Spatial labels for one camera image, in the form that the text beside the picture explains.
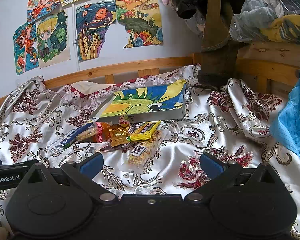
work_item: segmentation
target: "landscape drawing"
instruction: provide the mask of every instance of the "landscape drawing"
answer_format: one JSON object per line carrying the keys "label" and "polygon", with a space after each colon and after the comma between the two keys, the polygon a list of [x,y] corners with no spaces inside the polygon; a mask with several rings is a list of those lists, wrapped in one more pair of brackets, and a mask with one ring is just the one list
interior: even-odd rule
{"label": "landscape drawing", "polygon": [[130,34],[124,48],[162,44],[158,0],[116,0],[116,11],[118,22]]}

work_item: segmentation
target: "swirly abstract drawing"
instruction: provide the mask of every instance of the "swirly abstract drawing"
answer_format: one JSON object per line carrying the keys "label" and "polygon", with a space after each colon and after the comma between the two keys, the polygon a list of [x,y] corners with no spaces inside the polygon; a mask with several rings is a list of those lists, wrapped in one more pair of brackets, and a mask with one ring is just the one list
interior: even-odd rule
{"label": "swirly abstract drawing", "polygon": [[116,19],[115,0],[86,4],[77,8],[79,60],[98,57],[105,34]]}

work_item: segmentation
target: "floral patterned bedspread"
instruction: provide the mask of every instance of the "floral patterned bedspread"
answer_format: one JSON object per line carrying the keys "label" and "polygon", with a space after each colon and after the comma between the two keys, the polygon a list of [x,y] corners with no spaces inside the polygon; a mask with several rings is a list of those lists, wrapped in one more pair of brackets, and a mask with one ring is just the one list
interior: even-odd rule
{"label": "floral patterned bedspread", "polygon": [[[236,159],[250,168],[269,162],[297,203],[298,217],[291,234],[300,239],[300,158],[269,133],[269,124],[284,107],[284,100],[272,94],[255,93],[244,81],[236,79],[230,79],[221,92],[195,88],[199,69],[200,66],[189,65],[165,78],[146,76],[89,95],[70,85],[53,92],[45,88],[41,76],[30,79],[11,92],[0,107],[0,159],[3,164],[37,159],[47,167],[60,167],[69,160],[80,162],[98,144],[77,144],[60,154],[51,153],[48,146],[84,124],[114,91],[185,79],[188,88],[184,118],[161,123],[160,128],[168,129],[169,133],[147,163],[144,174],[121,172],[118,167],[130,149],[117,150],[103,154],[103,169],[93,180],[118,196],[185,196],[209,181],[199,164],[203,152],[221,161]],[[0,191],[3,226],[8,226],[4,208],[12,193],[13,189]],[[252,202],[242,204],[253,208]]]}

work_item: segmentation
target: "white pipe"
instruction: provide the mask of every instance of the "white pipe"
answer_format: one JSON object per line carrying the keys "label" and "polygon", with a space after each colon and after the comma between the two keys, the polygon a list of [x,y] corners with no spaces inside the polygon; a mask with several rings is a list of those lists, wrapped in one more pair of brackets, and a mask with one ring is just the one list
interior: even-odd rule
{"label": "white pipe", "polygon": [[73,37],[74,37],[74,41],[72,43],[74,45],[74,51],[76,53],[75,63],[76,63],[76,66],[77,66],[77,71],[80,71],[78,46],[77,46],[77,33],[76,33],[77,26],[75,25],[75,19],[77,17],[77,14],[76,14],[76,11],[75,11],[75,8],[74,8],[74,3],[72,3],[72,11],[73,11],[73,14],[72,14],[72,32],[73,32]]}

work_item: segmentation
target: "barcode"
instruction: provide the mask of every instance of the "barcode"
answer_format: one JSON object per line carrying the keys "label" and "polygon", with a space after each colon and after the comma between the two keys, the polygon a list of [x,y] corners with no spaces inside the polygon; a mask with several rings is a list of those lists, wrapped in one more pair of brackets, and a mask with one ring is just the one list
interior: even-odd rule
{"label": "barcode", "polygon": [[143,153],[145,151],[146,147],[138,144],[131,152],[131,154],[135,155],[135,156],[140,156],[141,153]]}
{"label": "barcode", "polygon": [[94,153],[95,147],[90,147],[88,153]]}
{"label": "barcode", "polygon": [[62,147],[62,145],[56,145],[55,148],[58,150],[58,151],[63,151],[64,148]]}

